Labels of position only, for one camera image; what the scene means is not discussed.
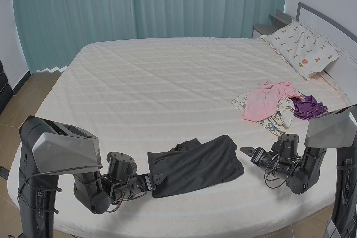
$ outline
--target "headboard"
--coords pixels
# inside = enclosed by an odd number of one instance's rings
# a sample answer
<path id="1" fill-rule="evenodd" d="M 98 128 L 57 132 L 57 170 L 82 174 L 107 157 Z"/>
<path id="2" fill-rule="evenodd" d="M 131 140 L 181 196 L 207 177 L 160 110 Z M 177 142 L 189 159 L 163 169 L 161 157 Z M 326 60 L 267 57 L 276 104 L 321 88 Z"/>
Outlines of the headboard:
<path id="1" fill-rule="evenodd" d="M 357 103 L 357 36 L 345 27 L 299 2 L 296 21 L 314 34 L 325 37 L 338 50 L 340 57 L 325 71 L 342 88 L 353 104 Z"/>

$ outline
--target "nightstand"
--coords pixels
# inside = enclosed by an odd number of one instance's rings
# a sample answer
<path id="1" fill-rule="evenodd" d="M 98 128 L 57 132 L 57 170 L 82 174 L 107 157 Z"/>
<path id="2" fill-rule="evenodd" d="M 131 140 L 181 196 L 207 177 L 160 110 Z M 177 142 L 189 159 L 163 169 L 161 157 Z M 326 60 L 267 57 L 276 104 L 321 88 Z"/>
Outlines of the nightstand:
<path id="1" fill-rule="evenodd" d="M 269 15 L 273 25 L 254 24 L 252 38 L 259 38 L 261 35 L 269 35 L 285 27 L 292 22 L 291 16 L 280 10 L 276 10 L 275 15 Z"/>

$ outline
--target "white cartoon print clothing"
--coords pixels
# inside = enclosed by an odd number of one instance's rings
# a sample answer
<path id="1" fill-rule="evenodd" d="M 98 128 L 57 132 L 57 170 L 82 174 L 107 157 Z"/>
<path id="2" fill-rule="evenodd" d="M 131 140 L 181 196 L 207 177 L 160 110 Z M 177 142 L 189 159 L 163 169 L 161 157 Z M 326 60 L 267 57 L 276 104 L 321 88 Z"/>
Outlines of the white cartoon print clothing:
<path id="1" fill-rule="evenodd" d="M 237 98 L 231 101 L 239 110 L 243 111 L 243 113 L 245 111 L 247 95 L 249 93 L 250 92 L 238 94 Z M 278 102 L 278 109 L 272 116 L 256 122 L 263 125 L 276 136 L 280 136 L 286 133 L 285 127 L 288 128 L 291 125 L 293 117 L 294 103 L 289 98 L 286 98 Z"/>

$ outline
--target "fitted sheet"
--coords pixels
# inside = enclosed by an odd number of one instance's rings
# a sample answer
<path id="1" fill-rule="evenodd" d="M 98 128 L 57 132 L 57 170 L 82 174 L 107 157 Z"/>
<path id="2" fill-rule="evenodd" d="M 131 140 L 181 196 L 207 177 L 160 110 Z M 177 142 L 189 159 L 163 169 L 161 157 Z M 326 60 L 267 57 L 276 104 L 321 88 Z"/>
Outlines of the fitted sheet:
<path id="1" fill-rule="evenodd" d="M 158 38 L 87 45 L 60 76 L 36 116 L 73 124 L 99 138 L 106 154 L 132 156 L 137 173 L 149 172 L 147 152 L 166 152 L 197 138 L 228 134 L 245 173 L 239 178 L 172 197 L 125 202 L 115 213 L 94 215 L 76 200 L 72 175 L 61 175 L 55 229 L 80 237 L 254 237 L 294 223 L 333 203 L 336 149 L 328 149 L 319 181 L 302 195 L 269 189 L 263 170 L 241 146 L 270 150 L 277 137 L 243 120 L 230 101 L 262 80 L 290 81 L 330 111 L 346 106 L 321 75 L 306 81 L 261 39 Z M 294 117 L 290 133 L 304 150 L 308 121 Z M 14 203 L 20 147 L 7 181 Z"/>

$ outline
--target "floral pillow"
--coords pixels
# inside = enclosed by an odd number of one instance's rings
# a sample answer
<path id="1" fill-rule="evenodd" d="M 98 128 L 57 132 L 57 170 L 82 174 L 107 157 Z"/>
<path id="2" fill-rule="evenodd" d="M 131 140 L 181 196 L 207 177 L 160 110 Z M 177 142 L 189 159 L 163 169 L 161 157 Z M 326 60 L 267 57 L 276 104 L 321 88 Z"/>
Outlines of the floral pillow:
<path id="1" fill-rule="evenodd" d="M 337 51 L 325 38 L 314 35 L 295 20 L 261 38 L 307 80 L 338 58 Z"/>

